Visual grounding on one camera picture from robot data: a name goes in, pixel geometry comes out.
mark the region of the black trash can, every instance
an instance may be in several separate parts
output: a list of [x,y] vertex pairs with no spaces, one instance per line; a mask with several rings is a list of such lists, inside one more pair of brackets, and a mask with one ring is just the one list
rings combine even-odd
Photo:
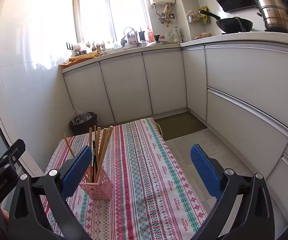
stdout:
[[[97,114],[94,112],[88,112],[92,117],[91,119],[87,120],[86,122],[82,122],[80,124],[74,124],[72,121],[69,122],[69,126],[71,127],[74,135],[80,135],[84,133],[89,133],[90,132],[90,127],[94,130],[94,125],[97,126]],[[76,119],[80,118],[79,115],[74,117],[75,122]]]

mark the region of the patterned tablecloth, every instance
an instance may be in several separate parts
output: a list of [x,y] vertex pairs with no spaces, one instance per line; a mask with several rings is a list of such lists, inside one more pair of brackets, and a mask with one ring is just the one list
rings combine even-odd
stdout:
[[[88,134],[69,138],[74,152]],[[46,172],[71,158],[60,141]],[[111,200],[93,200],[80,188],[67,203],[95,239],[189,240],[207,214],[152,118],[114,127],[103,164],[113,183]],[[54,232],[60,229],[42,197]]]

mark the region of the wok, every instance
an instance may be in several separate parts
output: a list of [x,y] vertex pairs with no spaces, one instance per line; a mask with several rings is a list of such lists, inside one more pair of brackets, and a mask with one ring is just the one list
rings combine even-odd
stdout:
[[253,22],[240,17],[221,19],[216,14],[200,10],[199,13],[214,17],[216,24],[226,33],[250,32],[253,28]]

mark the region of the tablecloth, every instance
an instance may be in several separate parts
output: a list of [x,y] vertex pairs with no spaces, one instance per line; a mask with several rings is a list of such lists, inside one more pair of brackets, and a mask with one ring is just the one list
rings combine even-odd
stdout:
[[[74,152],[88,134],[68,139]],[[64,140],[46,173],[72,158]],[[103,167],[113,183],[111,200],[93,200],[78,187],[67,203],[92,239],[189,240],[207,214],[152,118],[114,127]],[[61,234],[45,197],[42,203]]]

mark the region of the blue gripper pad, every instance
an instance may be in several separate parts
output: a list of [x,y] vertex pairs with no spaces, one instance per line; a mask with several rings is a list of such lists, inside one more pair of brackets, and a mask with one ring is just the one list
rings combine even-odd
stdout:
[[92,161],[92,149],[85,146],[73,158],[67,160],[60,168],[60,179],[62,180],[61,196],[67,198],[73,196],[78,184]]
[[208,193],[219,200],[223,194],[221,191],[221,178],[210,164],[206,153],[198,144],[191,147],[191,161],[208,190]]

